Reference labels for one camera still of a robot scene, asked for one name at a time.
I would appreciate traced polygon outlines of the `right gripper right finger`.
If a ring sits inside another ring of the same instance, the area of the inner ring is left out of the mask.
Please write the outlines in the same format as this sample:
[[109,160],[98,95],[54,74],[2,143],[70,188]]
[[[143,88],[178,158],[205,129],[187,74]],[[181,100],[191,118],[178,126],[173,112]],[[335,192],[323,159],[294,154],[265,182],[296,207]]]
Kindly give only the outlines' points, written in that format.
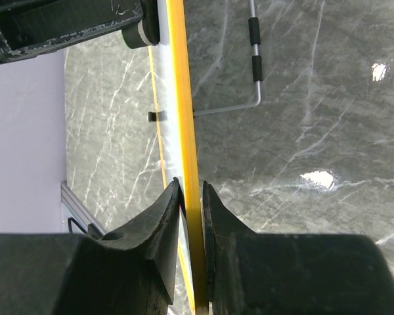
[[394,314],[382,252],[356,234],[259,234],[202,190],[214,314]]

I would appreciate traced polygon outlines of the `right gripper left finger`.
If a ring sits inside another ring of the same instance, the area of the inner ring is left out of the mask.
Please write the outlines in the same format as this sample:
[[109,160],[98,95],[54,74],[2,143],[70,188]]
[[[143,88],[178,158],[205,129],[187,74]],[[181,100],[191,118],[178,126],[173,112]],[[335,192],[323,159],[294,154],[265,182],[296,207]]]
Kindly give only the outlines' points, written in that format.
[[172,180],[126,224],[85,234],[0,234],[0,314],[166,314],[180,207]]

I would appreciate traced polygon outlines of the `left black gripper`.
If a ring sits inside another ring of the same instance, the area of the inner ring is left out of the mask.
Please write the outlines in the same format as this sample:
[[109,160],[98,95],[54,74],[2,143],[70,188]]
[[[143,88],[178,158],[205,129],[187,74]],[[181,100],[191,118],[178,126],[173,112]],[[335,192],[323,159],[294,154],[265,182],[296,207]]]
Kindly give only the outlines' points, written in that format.
[[160,42],[157,1],[0,0],[0,65],[120,31],[130,49]]

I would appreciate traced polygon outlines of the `yellow framed whiteboard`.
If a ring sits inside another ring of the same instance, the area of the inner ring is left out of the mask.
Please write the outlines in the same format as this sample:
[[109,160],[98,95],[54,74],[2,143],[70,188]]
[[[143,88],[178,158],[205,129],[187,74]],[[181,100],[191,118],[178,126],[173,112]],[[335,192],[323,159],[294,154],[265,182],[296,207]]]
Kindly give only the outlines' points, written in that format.
[[200,183],[192,108],[190,69],[183,1],[157,1],[160,43],[148,50],[155,111],[167,120],[156,122],[162,179],[179,180],[178,267],[172,314],[208,314],[206,261]]

